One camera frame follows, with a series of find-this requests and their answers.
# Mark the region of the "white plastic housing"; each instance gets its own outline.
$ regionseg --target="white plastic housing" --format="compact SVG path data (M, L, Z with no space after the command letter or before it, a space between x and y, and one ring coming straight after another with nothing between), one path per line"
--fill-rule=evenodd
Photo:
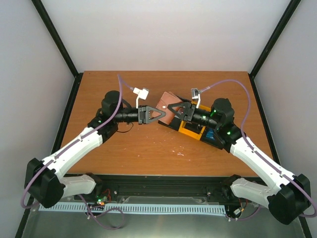
M282 166L278 165L274 160L267 156L263 151L261 151L255 144L247 137L247 140L259 152L265 159L269 161L272 165L276 166L282 171L283 175L287 175L292 178L293 173L284 169ZM277 173L273 168L271 168L265 161L263 161L258 155L256 155L251 148L244 141L243 137L236 141L235 145L230 148L230 153L238 157L245 164L247 164L260 178L267 184L267 186L272 190L273 194L277 194L281 190L281 184L287 185L289 181L283 178L279 173Z
M274 195L269 187L247 181L244 178L234 181L230 188L236 197L243 197L266 208L268 208L267 197Z
M58 150L56 153L42 159L43 164L45 165L50 160L54 160L53 163L51 163L48 168L50 170L56 170L55 174L57 175L58 179L60 180L64 175L67 173L67 171L76 164L81 158L83 158L88 152L92 151L96 147L100 146L103 143L103 138L101 135L98 134L97 131L90 134L89 136L85 137L84 139L81 139L81 136L85 135L86 133L92 131L92 127L86 127L78 137L73 139L71 142L69 142L67 145L65 145L63 148ZM62 151L65 147L67 147L69 144L71 144L73 141L80 139L79 142L77 142L75 145L73 145L71 148L69 148L67 151L65 151L59 158L55 158L55 156Z
M143 88L143 89L134 88L133 93L138 95L135 104L136 104L136 108L139 108L139 98L146 100L149 94L149 90L146 88Z
M96 185L96 182L88 175L61 178L59 181L65 185L63 197L89 194L94 190Z

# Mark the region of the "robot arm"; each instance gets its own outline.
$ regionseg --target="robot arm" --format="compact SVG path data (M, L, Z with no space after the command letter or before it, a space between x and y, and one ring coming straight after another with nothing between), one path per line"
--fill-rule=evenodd
M246 136L246 140L253 147L253 149L250 148L242 136L241 129L233 122L234 110L228 99L216 99L209 111L200 109L196 104L188 101L169 104L167 108L175 114L176 118L211 130L212 140L208 141L209 144L225 149L242 160L266 184L264 186L233 176L229 186L234 196L246 198L268 208L271 214L284 224L289 224L310 206L307 198L283 175L293 178L293 181L310 195L308 178L304 175L295 176L278 165ZM262 155L269 164L255 152Z
M118 96L119 92L117 91L108 92L102 101L102 108L97 111L97 115L76 138L41 161L34 158L28 163L25 187L39 169L50 163L29 188L29 193L44 207L52 207L61 198L66 196L90 194L92 192L96 196L99 195L101 192L101 187L98 186L100 181L93 174L79 177L64 177L64 175L81 158L114 135L118 130L119 122L149 124L165 116L165 112L150 106L132 108L128 105L128 107L124 108L121 105L120 110L114 116L113 120L92 132L112 115L118 103ZM153 118L150 112L157 112L159 116Z

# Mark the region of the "white cable tray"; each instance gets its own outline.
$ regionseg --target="white cable tray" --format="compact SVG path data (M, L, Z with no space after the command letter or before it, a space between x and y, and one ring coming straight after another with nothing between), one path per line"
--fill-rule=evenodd
M149 214L149 215L212 215L224 216L225 208L223 205L166 205L166 204L125 204L108 203L104 208L93 208L92 211L101 213L110 208L119 208L125 214ZM59 202L53 207L45 208L40 205L39 211L50 212L87 212L84 203L81 202Z

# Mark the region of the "white connector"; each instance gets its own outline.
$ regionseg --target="white connector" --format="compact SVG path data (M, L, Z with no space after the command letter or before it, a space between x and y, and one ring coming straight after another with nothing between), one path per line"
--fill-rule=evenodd
M191 89L191 93L192 93L192 100L197 102L196 104L196 108L199 108L200 105L200 91L198 90L198 88L192 88Z
M146 88L139 89L139 88L134 88L133 93L137 94L137 99L136 99L136 108L139 107L139 98L146 100L149 94L149 90Z

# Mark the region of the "cable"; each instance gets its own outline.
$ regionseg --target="cable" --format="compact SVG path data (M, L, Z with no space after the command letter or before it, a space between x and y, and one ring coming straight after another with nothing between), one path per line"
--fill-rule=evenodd
M134 90L134 87L131 87L129 84L127 84L120 76L120 74L118 74L118 78L122 81L122 83L124 83L125 86L127 86L131 91Z
M101 127L103 127L104 125L106 125L108 122L110 122L114 116L117 114L119 108L120 108L120 104L121 104L121 100L122 100L122 79L120 77L120 75L118 74L118 81L119 81L119 100L118 100L118 105L116 106L113 114L102 124L100 124L99 126L97 126L95 129L93 129L92 131L86 133L85 135L83 135L81 138L84 139L85 137L89 136L90 134L94 133L96 130L100 129ZM63 150L61 150L56 156L55 158L58 159L59 156L61 156L63 153L65 153L69 148L71 148L73 145L75 145L77 142L79 142L80 139L74 140L72 143L70 143L68 146L66 146ZM35 205L38 205L39 203L34 203L30 206L26 206L24 204L24 199L26 197L27 192L29 191L30 187L32 186L32 184L34 183L34 181L37 179L37 177L51 164L53 163L54 160L49 161L48 163L46 163L34 176L33 178L30 180L30 182L28 183L28 185L25 187L24 191L23 191L23 195L20 201L21 207L23 207L24 209L29 209Z
M246 205L244 205L243 209L246 209L247 205L248 205L248 200L246 199Z
M258 206L258 208L254 211L254 213L252 213L250 216L247 216L245 218L233 219L231 217L228 217L227 214L225 216L226 216L226 218L229 219L229 221L231 221L231 219L233 219L234 221L237 221L237 222L240 221L241 222L241 221L246 221L246 220L248 220L250 218L253 218L260 211L260 209L261 209L261 206Z
M241 203L241 199L239 197L238 197L238 200L239 200L240 207L243 208L242 203Z
M128 124L132 124L132 126L130 127L130 129L128 129L128 130L126 130L126 131L118 131L118 130L117 130L117 132L119 132L119 133L127 133L127 132L129 132L129 131L133 128L133 122L127 123L127 125L128 125Z
M108 191L107 199L108 199L108 203L110 203L111 202L110 189L107 188L105 191L102 192L102 194L106 193L107 191Z
M102 212L100 215L98 215L98 217L100 217L100 216L103 216L103 215L107 214L107 213L110 212L110 211L119 211L119 212L122 214L122 222L121 222L121 224L120 224L119 226L117 226L117 227L107 227L107 226L101 224L101 223L97 220L97 218L94 216L93 212L91 211L91 209L90 209L90 207L89 207L87 201L84 199L84 197L83 197L81 194L79 194L78 196L83 200L84 204L85 204L86 207L87 207L87 211L88 211L88 213L90 214L90 216L91 216L91 217L95 220L95 222L97 222L97 224L100 225L102 228L104 228L104 229L106 229L106 230L117 230L117 229L121 228L121 227L124 225L124 213L123 213L123 211L122 211L120 208L113 207L113 208L110 208L110 209L106 210L105 212Z
M235 82L235 83L238 83L243 89L244 91L246 92L247 94L247 97L248 97L248 109L247 109L247 112L241 122L241 134L243 136L243 139L244 141L247 143L247 145L252 149L254 150L254 147L250 144L250 142L247 140L245 134L244 134L244 130L243 130L243 127L244 127L244 123L246 122L246 119L249 115L249 112L250 112L250 109L251 109L251 99L250 99L250 94L247 90L247 88L241 83L239 82L238 80L235 80L235 79L225 79L225 80L222 80L222 81L219 81L217 83L214 83L212 84L211 86L208 86L202 90L200 90L200 93L203 93L209 89L211 89L212 87L218 85L218 84L221 84L221 83L224 83L224 82ZM282 173L282 171L280 169L278 169L277 167L275 167L273 164L271 164L269 162L269 160L267 160L266 158L264 158L258 151L254 151L254 153L259 156L264 162L266 162L272 169L274 169L276 172L278 172L279 174ZM312 204L313 208L314 208L314 213L311 214L311 215L306 215L306 214L301 214L300 216L302 217L306 217L306 218L313 218L313 217L317 217L317 204L315 204L315 202L312 200L312 198L297 184L295 183L291 178L289 178L287 175L282 175L284 178L286 178L290 183L292 183L298 190L300 190L300 192L310 201L310 203Z
M113 114L102 124L100 124L99 126L97 126L95 129L93 129L92 131L89 131L88 133L86 133L85 135L83 135L81 137L81 139L86 138L87 136L91 135L92 133L94 133L95 131L99 130L101 127L105 126L106 124L108 124L113 118L114 116L117 114L120 105L121 105L121 100L122 100L122 79L120 77L120 75L118 74L118 81L119 81L119 100L118 100L118 104L113 112ZM58 159L62 154L64 154L69 148L71 148L73 145L75 145L76 143L78 143L80 141L80 139L74 140L72 143L70 143L68 146L66 146L64 149L62 149L57 155L55 155L55 158Z
M32 205L30 206L26 206L24 204L24 200L25 200L25 197L26 197L26 194L28 193L30 187L32 186L32 184L34 183L34 181L37 179L37 177L51 164L53 163L54 160L51 160L49 161L46 165L44 165L34 176L33 178L30 180L30 182L28 183L28 185L26 185L24 191L23 191L23 195L21 197L21 200L20 200L20 204L21 204L21 207L23 207L24 209L29 209L33 206L36 206L39 204L39 202L36 202L36 203L33 203Z

